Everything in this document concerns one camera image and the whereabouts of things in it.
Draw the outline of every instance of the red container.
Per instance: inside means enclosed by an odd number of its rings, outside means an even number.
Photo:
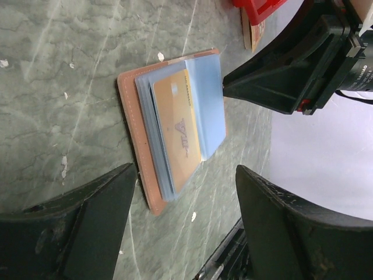
[[[287,0],[233,0],[233,5],[245,8],[251,25],[258,25]]]

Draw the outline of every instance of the marble table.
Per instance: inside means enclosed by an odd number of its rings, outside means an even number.
[[[223,75],[251,57],[229,0],[0,3],[0,211],[27,208],[134,162],[121,72],[211,47]],[[267,21],[259,48],[276,34]],[[137,184],[114,279],[192,279],[240,217],[238,164],[269,174],[268,110],[227,100],[228,137],[154,217]]]

